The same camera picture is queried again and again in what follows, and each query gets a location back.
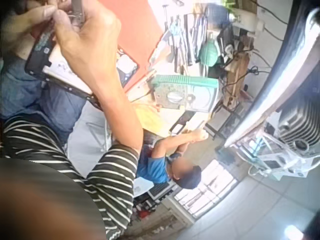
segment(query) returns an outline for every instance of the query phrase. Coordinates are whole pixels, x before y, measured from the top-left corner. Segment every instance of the light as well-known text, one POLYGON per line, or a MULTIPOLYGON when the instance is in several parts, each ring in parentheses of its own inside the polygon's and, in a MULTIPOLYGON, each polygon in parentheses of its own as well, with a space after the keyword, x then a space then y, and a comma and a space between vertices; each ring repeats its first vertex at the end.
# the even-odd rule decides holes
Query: light
POLYGON ((284 230, 284 234, 289 240, 302 240, 304 234, 295 226, 290 225, 284 230))

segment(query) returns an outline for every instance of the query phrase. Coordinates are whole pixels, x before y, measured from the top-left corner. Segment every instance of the black hair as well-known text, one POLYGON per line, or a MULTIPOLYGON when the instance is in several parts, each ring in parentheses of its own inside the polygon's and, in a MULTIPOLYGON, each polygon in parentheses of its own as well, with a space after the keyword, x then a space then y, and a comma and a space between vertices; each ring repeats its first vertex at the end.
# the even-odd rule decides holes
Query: black hair
POLYGON ((201 182, 201 168, 194 166, 192 170, 183 174, 183 176, 177 180, 174 177, 172 180, 183 189, 195 189, 201 182))

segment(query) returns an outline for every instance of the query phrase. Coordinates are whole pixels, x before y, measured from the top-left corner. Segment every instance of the green multimeter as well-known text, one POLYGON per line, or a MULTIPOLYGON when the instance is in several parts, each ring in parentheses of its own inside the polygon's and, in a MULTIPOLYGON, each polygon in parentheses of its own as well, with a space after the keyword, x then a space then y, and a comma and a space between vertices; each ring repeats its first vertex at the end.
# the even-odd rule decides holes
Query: green multimeter
POLYGON ((217 104, 219 81, 213 78, 157 75, 151 82, 157 105, 167 109, 180 109, 210 113, 217 104))

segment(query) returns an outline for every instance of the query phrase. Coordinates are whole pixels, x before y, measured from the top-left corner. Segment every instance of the jeans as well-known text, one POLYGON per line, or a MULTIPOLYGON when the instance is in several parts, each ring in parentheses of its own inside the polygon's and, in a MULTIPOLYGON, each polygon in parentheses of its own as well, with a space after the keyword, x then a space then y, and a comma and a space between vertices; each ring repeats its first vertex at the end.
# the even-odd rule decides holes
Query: jeans
POLYGON ((61 144, 68 141, 86 100, 25 73, 26 61, 15 55, 4 59, 0 82, 0 117, 39 114, 56 132, 61 144))

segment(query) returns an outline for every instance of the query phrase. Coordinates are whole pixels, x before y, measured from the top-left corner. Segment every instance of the electronic device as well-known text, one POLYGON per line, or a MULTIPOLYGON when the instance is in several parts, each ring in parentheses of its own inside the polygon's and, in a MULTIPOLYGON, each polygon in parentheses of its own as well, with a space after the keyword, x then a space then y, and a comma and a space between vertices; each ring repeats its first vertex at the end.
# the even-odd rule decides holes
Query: electronic device
MULTIPOLYGON (((81 0, 72 0, 72 13, 69 17, 72 24, 82 26, 84 14, 81 0)), ((26 61, 25 72, 39 80, 55 83, 67 92, 81 98, 86 98, 99 108, 98 100, 92 90, 71 70, 54 37, 54 22, 52 20, 37 38, 26 61)), ((122 87, 124 87, 139 67, 122 49, 118 49, 116 57, 116 67, 122 87)))
POLYGON ((151 82, 158 105, 168 109, 210 113, 217 104, 217 79, 184 75, 157 75, 151 82))

